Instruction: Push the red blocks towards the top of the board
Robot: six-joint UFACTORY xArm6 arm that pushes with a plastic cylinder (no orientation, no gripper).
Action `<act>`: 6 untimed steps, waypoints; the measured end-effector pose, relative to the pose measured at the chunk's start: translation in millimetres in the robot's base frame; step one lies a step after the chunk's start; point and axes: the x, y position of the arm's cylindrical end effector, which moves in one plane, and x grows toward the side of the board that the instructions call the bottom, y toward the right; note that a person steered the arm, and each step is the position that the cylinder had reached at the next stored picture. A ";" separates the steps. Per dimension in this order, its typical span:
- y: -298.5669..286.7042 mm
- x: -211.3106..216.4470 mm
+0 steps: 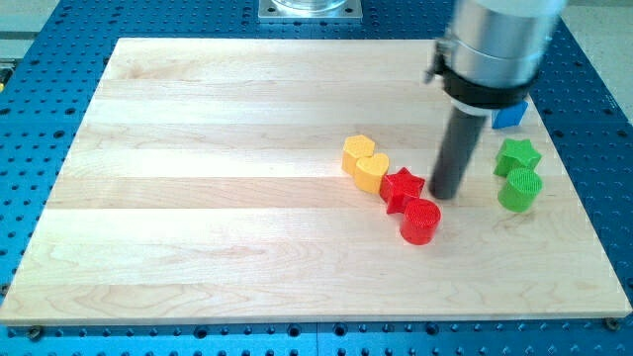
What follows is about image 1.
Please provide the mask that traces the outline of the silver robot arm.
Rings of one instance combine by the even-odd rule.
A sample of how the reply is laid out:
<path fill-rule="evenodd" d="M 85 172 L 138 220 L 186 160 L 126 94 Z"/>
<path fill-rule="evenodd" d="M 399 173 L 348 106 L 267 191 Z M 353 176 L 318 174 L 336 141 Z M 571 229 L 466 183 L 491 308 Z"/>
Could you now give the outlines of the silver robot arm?
<path fill-rule="evenodd" d="M 453 111 L 486 117 L 527 96 L 566 0 L 459 0 L 425 80 L 442 78 Z"/>

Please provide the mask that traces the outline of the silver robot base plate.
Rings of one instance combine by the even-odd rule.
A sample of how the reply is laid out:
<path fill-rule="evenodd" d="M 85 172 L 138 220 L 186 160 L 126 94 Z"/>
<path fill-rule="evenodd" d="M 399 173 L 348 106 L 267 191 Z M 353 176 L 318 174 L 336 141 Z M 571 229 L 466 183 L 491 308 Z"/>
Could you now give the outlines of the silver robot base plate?
<path fill-rule="evenodd" d="M 361 22 L 361 0 L 259 0 L 258 19 L 263 23 Z"/>

